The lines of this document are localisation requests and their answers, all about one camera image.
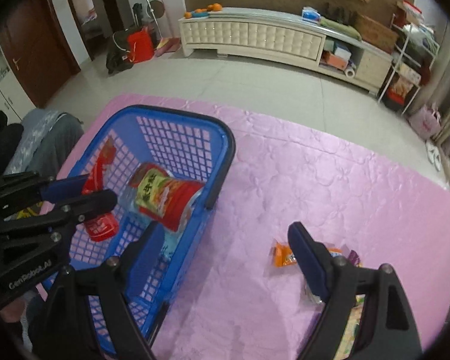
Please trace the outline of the red snack packet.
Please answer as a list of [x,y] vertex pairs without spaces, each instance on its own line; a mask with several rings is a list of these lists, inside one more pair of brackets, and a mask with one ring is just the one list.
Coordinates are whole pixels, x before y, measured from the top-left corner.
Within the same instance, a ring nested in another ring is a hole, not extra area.
[[91,167],[88,178],[82,187],[82,195],[91,195],[94,204],[92,213],[85,223],[85,229],[92,242],[104,242],[118,233],[119,223],[112,214],[117,203],[117,196],[105,188],[105,181],[110,175],[110,168],[115,159],[117,148],[112,137],[109,137]]

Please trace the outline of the red green tofu snack bag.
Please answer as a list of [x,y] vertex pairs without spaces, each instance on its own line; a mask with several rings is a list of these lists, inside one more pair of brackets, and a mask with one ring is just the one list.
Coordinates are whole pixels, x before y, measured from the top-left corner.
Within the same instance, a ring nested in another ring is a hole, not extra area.
[[204,186],[201,181],[176,178],[156,163],[145,162],[128,181],[122,199],[137,213],[180,233],[186,228]]

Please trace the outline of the blue plastic basket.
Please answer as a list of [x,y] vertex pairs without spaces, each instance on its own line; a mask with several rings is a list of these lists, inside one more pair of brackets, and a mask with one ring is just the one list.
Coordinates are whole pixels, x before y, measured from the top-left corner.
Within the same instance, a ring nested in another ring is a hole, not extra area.
[[109,137],[113,138],[117,153],[105,188],[117,194],[113,216],[119,229],[112,238],[93,242],[85,227],[79,225],[70,246],[70,262],[76,270],[98,267],[112,256],[121,256],[155,221],[137,213],[122,199],[128,181],[140,164],[154,163],[176,178],[205,184],[186,228],[174,233],[161,224],[164,241],[155,264],[131,276],[128,306],[142,336],[153,342],[209,222],[232,164],[235,139],[224,123],[212,117],[156,106],[129,106],[102,121],[96,135],[79,141],[64,174],[68,177],[88,174]]

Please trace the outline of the orange snack packet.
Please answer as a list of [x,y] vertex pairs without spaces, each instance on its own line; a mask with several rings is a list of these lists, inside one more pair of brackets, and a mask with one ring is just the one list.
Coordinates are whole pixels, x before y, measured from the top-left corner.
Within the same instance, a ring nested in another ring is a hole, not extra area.
[[[343,255],[343,251],[340,248],[334,247],[331,244],[325,244],[325,247],[333,257]],[[278,240],[274,240],[270,256],[272,256],[272,263],[275,267],[287,267],[297,264],[297,259],[289,244]]]

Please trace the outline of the green cracker packet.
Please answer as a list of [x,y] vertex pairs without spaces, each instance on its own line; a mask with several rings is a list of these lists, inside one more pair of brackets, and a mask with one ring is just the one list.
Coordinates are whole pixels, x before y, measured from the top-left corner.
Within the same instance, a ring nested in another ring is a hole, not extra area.
[[355,305],[349,313],[349,318],[345,326],[344,334],[341,338],[334,360],[347,359],[348,356],[350,356],[351,350],[353,348],[353,343],[355,342],[355,338],[358,334],[364,302],[364,295],[357,295],[355,297]]

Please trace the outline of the grey patterned sofa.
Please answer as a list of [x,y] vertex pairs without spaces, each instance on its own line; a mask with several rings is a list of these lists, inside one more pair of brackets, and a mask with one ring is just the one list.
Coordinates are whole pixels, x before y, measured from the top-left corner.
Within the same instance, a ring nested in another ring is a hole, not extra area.
[[83,135],[82,123],[73,115],[35,108],[21,122],[22,138],[4,170],[5,175],[37,172],[56,177]]

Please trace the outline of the clear blue cracker packet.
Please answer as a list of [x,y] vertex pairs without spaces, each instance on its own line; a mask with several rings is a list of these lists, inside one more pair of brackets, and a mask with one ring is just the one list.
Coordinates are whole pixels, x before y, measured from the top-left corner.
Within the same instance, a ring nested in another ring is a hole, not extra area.
[[307,296],[307,298],[310,302],[314,303],[315,305],[320,305],[323,303],[319,296],[314,295],[312,293],[308,283],[304,283],[304,291],[305,291],[305,295]]

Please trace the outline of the purple yellow snack box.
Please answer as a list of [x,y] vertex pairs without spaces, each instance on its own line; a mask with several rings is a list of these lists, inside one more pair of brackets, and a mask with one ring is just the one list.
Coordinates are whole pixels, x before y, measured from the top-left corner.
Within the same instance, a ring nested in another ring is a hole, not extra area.
[[348,245],[344,244],[341,248],[341,251],[343,255],[355,266],[355,267],[362,267],[362,260],[359,257],[359,254],[349,247]]

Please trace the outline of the black bag on floor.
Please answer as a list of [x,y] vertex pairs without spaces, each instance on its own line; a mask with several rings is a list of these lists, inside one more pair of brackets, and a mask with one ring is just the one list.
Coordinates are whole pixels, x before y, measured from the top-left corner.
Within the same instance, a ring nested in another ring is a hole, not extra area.
[[117,31],[109,39],[105,66],[109,75],[133,68],[129,59],[128,32]]

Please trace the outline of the pink quilted table cloth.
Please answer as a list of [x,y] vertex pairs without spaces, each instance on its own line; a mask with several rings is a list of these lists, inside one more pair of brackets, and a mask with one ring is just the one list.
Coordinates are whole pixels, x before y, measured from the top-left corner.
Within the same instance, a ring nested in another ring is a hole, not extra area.
[[195,112],[233,132],[235,158],[216,211],[153,345],[159,359],[294,359],[313,321],[300,270],[274,268],[272,244],[299,221],[366,267],[391,264],[423,347],[450,307],[450,191],[360,145],[210,102],[117,96],[60,170],[65,177],[103,123],[130,105]]

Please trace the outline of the brown wooden door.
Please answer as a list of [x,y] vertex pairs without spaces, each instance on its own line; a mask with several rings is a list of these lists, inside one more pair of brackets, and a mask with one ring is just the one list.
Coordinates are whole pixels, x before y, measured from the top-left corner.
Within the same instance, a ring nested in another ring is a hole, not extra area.
[[4,57],[31,102],[44,108],[80,67],[52,0],[17,0],[0,26]]

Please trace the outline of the pink bag on floor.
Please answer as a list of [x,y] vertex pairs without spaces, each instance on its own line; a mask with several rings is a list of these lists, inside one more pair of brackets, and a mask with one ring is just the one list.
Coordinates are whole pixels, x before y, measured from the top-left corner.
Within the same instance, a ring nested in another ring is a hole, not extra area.
[[423,105],[412,116],[408,123],[415,133],[424,141],[441,131],[440,112],[432,106]]

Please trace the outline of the white metal shelf rack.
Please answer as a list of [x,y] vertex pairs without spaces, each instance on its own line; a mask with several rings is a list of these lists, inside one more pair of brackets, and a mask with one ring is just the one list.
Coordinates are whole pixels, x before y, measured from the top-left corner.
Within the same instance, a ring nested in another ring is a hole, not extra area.
[[430,81],[440,44],[434,29],[425,24],[422,10],[407,0],[396,3],[389,28],[397,40],[378,102],[403,116]]

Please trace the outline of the cream tv cabinet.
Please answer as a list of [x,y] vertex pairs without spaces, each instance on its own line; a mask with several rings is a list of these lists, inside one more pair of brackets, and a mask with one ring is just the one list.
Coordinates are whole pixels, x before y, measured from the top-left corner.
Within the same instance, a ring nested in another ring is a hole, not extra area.
[[392,56],[377,47],[272,10],[226,7],[178,21],[184,54],[215,50],[319,72],[378,94]]

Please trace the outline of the cardboard box on cabinet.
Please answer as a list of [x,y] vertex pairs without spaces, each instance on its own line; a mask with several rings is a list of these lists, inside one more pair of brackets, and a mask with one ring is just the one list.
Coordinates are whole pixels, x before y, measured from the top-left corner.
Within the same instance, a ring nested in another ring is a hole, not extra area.
[[356,14],[353,27],[360,33],[362,40],[382,51],[392,54],[398,34],[383,24],[361,14]]

